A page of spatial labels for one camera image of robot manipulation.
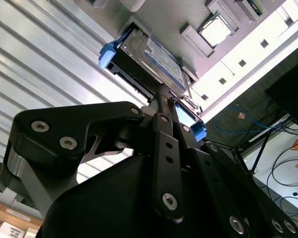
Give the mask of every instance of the blue plastic tab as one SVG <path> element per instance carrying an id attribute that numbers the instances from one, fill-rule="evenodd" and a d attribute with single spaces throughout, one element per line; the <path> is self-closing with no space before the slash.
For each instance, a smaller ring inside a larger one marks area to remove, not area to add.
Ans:
<path id="1" fill-rule="evenodd" d="M 197 141 L 202 140 L 207 136 L 207 127 L 203 121 L 199 121 L 191 126 L 191 130 Z"/>
<path id="2" fill-rule="evenodd" d="M 98 66 L 105 69 L 116 54 L 115 42 L 108 43 L 100 51 Z"/>
<path id="3" fill-rule="evenodd" d="M 178 103 L 175 104 L 175 109 L 178 114 L 179 122 L 189 127 L 195 123 L 194 118 L 192 118 L 185 110 L 183 110 Z"/>

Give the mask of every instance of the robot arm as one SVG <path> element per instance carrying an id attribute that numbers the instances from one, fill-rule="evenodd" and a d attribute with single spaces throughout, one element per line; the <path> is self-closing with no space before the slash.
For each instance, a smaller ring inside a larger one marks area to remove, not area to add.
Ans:
<path id="1" fill-rule="evenodd" d="M 77 184 L 80 163 L 133 156 Z M 157 92 L 128 102 L 30 110 L 12 125 L 1 177 L 45 217 L 39 238 L 298 238 L 298 228 L 219 147 L 196 142 Z"/>

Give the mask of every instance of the corrugated metal wall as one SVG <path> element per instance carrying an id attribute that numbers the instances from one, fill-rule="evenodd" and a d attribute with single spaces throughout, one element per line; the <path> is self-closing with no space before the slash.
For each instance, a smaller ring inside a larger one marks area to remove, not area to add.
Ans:
<path id="1" fill-rule="evenodd" d="M 111 40 L 72 0 L 0 0 L 0 162 L 13 117 L 22 110 L 146 104 L 123 80 L 97 66 L 102 45 Z M 129 154 L 82 166 L 79 180 Z"/>

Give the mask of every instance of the silver screw head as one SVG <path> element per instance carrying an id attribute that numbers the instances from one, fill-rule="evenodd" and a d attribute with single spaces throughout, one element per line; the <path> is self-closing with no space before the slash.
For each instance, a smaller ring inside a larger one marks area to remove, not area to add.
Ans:
<path id="1" fill-rule="evenodd" d="M 244 234 L 244 227 L 236 217 L 231 216 L 229 218 L 229 223 L 237 233 L 239 233 L 240 235 Z"/>
<path id="2" fill-rule="evenodd" d="M 132 111 L 134 114 L 139 114 L 139 111 L 138 111 L 136 108 L 131 108 L 131 111 Z"/>
<path id="3" fill-rule="evenodd" d="M 285 223 L 286 227 L 288 228 L 288 230 L 290 230 L 292 233 L 296 233 L 295 228 L 292 226 L 292 224 L 289 221 L 284 220 L 284 223 Z"/>
<path id="4" fill-rule="evenodd" d="M 275 229 L 278 230 L 280 233 L 284 232 L 284 229 L 276 220 L 272 219 L 272 224 L 275 227 Z"/>
<path id="5" fill-rule="evenodd" d="M 171 211 L 174 211 L 175 209 L 177 209 L 178 207 L 178 202 L 177 200 L 175 199 L 175 197 L 170 194 L 170 193 L 165 193 L 163 196 L 162 196 L 162 201 L 163 203 L 165 204 L 165 206 L 171 210 Z"/>
<path id="6" fill-rule="evenodd" d="M 60 146 L 67 150 L 73 150 L 77 147 L 77 141 L 69 136 L 64 136 L 60 139 Z"/>
<path id="7" fill-rule="evenodd" d="M 216 147 L 215 145 L 211 144 L 211 145 L 210 145 L 210 148 L 211 148 L 212 150 L 214 150 L 215 152 L 218 152 L 218 149 L 217 149 L 217 147 Z"/>
<path id="8" fill-rule="evenodd" d="M 165 122 L 169 121 L 168 118 L 166 118 L 165 116 L 161 116 L 161 119 Z"/>
<path id="9" fill-rule="evenodd" d="M 46 132 L 50 129 L 49 125 L 41 120 L 36 120 L 32 122 L 31 127 L 36 132 Z"/>
<path id="10" fill-rule="evenodd" d="M 187 127 L 186 125 L 183 125 L 182 128 L 183 128 L 186 132 L 190 132 L 190 128 Z"/>

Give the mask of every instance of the paper label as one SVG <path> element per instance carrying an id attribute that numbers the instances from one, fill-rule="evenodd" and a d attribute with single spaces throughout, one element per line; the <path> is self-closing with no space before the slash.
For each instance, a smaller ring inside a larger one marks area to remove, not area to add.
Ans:
<path id="1" fill-rule="evenodd" d="M 181 89 L 186 90 L 181 67 L 176 59 L 162 45 L 150 38 L 147 45 L 151 51 L 145 50 L 145 55 Z"/>
<path id="2" fill-rule="evenodd" d="M 22 215 L 22 214 L 20 214 L 20 213 L 17 213 L 17 212 L 15 212 L 15 211 L 12 211 L 12 210 L 10 210 L 10 209 L 7 209 L 6 212 L 7 212 L 7 213 L 10 213 L 10 214 L 12 214 L 12 215 L 14 215 L 14 216 L 16 216 L 16 217 L 18 217 L 18 218 L 21 218 L 21 219 L 23 219 L 23 220 L 25 220 L 25 221 L 28 221 L 28 222 L 31 221 L 31 218 L 26 217 L 26 216 L 24 216 L 24 215 Z"/>
<path id="3" fill-rule="evenodd" d="M 10 228 L 10 234 L 9 234 L 10 237 L 19 238 L 23 234 L 24 234 L 24 232 L 22 230 L 19 230 L 19 229 L 13 228 L 13 227 Z"/>

